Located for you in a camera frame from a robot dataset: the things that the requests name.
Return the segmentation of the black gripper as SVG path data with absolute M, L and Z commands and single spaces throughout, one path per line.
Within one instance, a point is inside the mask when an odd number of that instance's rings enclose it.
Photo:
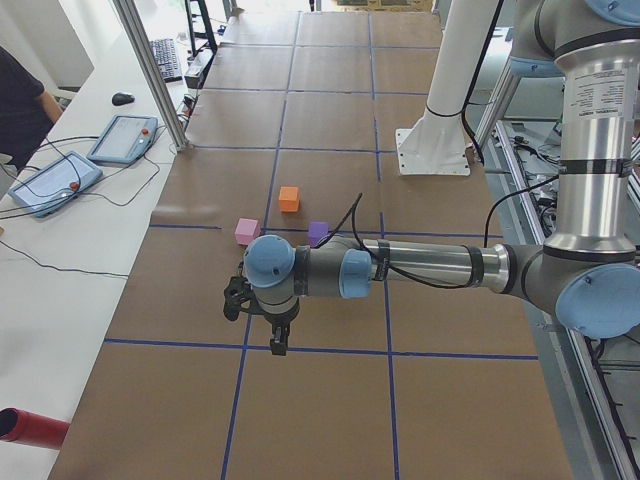
M 270 350 L 272 355 L 286 356 L 288 351 L 288 339 L 290 324 L 298 316 L 300 302 L 295 301 L 290 307 L 286 307 L 281 313 L 270 313 L 264 311 L 262 316 L 271 325 L 272 335 L 270 339 Z

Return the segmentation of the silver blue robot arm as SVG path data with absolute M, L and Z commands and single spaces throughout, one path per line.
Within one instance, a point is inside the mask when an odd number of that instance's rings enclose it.
M 283 355 L 304 296 L 362 298 L 392 277 L 446 290 L 485 287 L 552 314 L 594 339 L 639 322 L 635 246 L 624 234 L 624 196 L 639 82 L 635 1 L 522 1 L 512 62 L 526 74 L 556 66 L 565 78 L 557 220 L 540 246 L 473 247 L 328 236 L 291 246 L 265 235 L 247 247 L 225 289 L 224 314 L 263 316 Z

